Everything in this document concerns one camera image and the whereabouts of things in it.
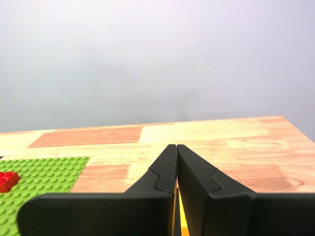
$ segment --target green lego baseplate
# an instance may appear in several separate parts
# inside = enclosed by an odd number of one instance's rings
[[[0,160],[0,172],[21,178],[8,193],[0,193],[0,236],[18,236],[16,216],[27,200],[44,193],[67,193],[89,157]]]

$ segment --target wooden table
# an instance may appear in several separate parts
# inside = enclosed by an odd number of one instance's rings
[[[124,192],[168,144],[187,145],[257,192],[315,192],[315,144],[283,117],[0,133],[0,156],[89,156],[71,191]]]

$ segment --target white wall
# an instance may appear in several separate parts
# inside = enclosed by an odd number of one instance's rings
[[[0,131],[284,115],[315,139],[313,0],[2,0]]]

